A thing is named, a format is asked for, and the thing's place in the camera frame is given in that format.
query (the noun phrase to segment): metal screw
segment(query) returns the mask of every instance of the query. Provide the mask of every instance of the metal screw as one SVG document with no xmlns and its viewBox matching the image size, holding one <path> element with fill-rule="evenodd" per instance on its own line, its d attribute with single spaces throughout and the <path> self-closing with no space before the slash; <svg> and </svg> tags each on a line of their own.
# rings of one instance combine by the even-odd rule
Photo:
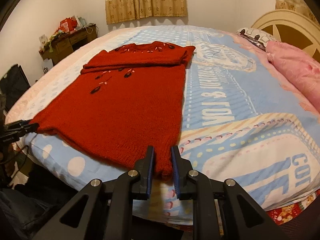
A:
<svg viewBox="0 0 320 240">
<path fill-rule="evenodd" d="M 189 171 L 189 175 L 190 175 L 191 177 L 196 177 L 196 176 L 199 175 L 199 172 L 198 172 L 198 171 L 195 171 L 195 170 L 191 170 L 191 171 Z"/>
<path fill-rule="evenodd" d="M 130 177 L 135 177 L 138 175 L 138 172 L 136 170 L 131 170 L 131 171 L 128 171 L 128 175 Z"/>
<path fill-rule="evenodd" d="M 100 185 L 100 180 L 98 180 L 98 179 L 93 179 L 93 180 L 91 180 L 90 184 L 91 184 L 91 186 L 93 186 L 93 187 L 97 187 L 97 186 Z"/>
<path fill-rule="evenodd" d="M 233 180 L 233 179 L 227 179 L 226 180 L 226 184 L 228 185 L 228 186 L 234 186 L 235 184 L 236 184 L 236 182 Z"/>
</svg>

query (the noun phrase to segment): red knit fabric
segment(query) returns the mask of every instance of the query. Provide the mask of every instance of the red knit fabric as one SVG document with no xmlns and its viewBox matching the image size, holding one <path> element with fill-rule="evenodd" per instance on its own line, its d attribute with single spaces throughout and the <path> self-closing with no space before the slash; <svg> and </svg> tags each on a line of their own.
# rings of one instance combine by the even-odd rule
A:
<svg viewBox="0 0 320 240">
<path fill-rule="evenodd" d="M 38 133 L 58 134 L 79 151 L 128 168 L 152 145 L 155 172 L 169 179 L 194 49 L 155 41 L 103 50 L 32 123 Z"/>
</svg>

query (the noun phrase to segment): desk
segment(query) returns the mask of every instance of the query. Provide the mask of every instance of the desk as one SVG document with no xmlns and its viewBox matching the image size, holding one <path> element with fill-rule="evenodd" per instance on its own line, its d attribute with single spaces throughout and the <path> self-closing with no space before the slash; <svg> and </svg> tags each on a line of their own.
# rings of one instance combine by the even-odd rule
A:
<svg viewBox="0 0 320 240">
<path fill-rule="evenodd" d="M 53 65 L 56 65 L 59 61 L 70 55 L 81 46 L 93 41 L 97 38 L 96 25 L 88 25 L 87 28 L 82 28 L 73 33 L 66 33 L 60 36 L 58 39 L 52 41 L 52 52 L 50 52 L 49 46 L 45 46 L 44 50 L 40 50 L 39 54 L 42 59 L 52 59 Z"/>
</svg>

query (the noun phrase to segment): wooden headboard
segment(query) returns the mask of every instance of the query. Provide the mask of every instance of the wooden headboard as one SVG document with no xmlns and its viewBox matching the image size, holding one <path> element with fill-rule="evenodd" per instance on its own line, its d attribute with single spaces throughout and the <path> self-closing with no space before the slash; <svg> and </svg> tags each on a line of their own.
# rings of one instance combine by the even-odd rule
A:
<svg viewBox="0 0 320 240">
<path fill-rule="evenodd" d="M 305 16 L 290 10 L 274 10 L 261 16 L 252 28 L 302 49 L 320 62 L 320 27 Z"/>
</svg>

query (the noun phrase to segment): white wall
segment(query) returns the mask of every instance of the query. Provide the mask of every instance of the white wall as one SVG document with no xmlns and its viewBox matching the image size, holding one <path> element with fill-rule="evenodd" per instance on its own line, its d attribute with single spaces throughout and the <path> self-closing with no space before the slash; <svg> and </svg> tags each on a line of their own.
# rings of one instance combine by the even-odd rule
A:
<svg viewBox="0 0 320 240">
<path fill-rule="evenodd" d="M 50 37 L 73 14 L 70 0 L 21 0 L 0 32 L 0 77 L 17 63 L 34 84 L 43 75 L 39 37 Z"/>
<path fill-rule="evenodd" d="M 149 17 L 106 24 L 105 0 L 74 0 L 75 11 L 87 22 L 94 22 L 104 35 L 124 27 L 145 25 L 196 25 L 233 32 L 250 27 L 264 13 L 275 8 L 275 0 L 187 0 L 188 17 Z"/>
</svg>

